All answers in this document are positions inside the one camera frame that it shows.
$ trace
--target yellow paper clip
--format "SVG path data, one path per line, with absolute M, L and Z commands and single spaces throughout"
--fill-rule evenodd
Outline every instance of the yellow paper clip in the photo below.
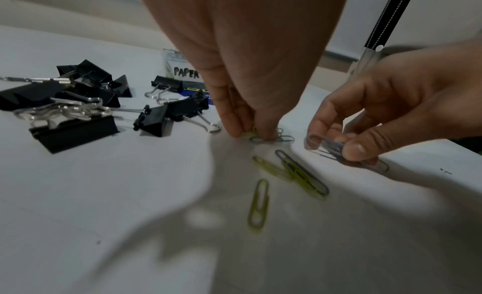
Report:
M 310 196 L 324 200 L 325 197 L 329 195 L 330 190 L 325 184 L 289 157 L 284 151 L 276 150 L 275 153 L 281 159 L 283 167 L 294 176 L 295 182 L 297 182 Z
M 268 162 L 260 158 L 259 156 L 253 156 L 253 163 L 266 171 L 267 173 L 274 175 L 277 178 L 291 182 L 293 180 L 293 175 L 286 169 L 281 169 L 273 163 Z
M 260 191 L 262 184 L 265 185 L 263 203 L 261 204 L 261 208 L 258 208 L 258 199 L 262 193 Z M 248 214 L 248 226 L 252 231 L 258 232 L 263 229 L 263 226 L 265 225 L 266 217 L 268 215 L 268 205 L 270 202 L 270 196 L 268 194 L 269 186 L 268 181 L 264 178 L 260 179 L 256 185 L 255 196 L 251 202 L 250 213 Z M 259 217 L 260 220 L 255 222 L 253 221 L 254 217 Z

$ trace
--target table surface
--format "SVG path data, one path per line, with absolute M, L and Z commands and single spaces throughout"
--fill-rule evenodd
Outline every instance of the table surface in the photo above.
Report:
M 143 93 L 162 73 L 160 51 L 10 27 L 0 55 L 6 76 L 53 77 L 83 59 L 126 74 L 129 108 L 153 103 Z M 305 130 L 327 94 L 308 86 L 281 121 L 296 138 L 288 146 L 185 122 L 156 138 L 118 122 L 119 134 L 52 155 L 1 112 L 1 293 L 477 292 L 482 158 L 432 141 L 385 155 L 380 175 L 308 152 Z M 252 164 L 281 148 L 330 188 L 327 200 Z M 270 205 L 253 233 L 260 178 Z

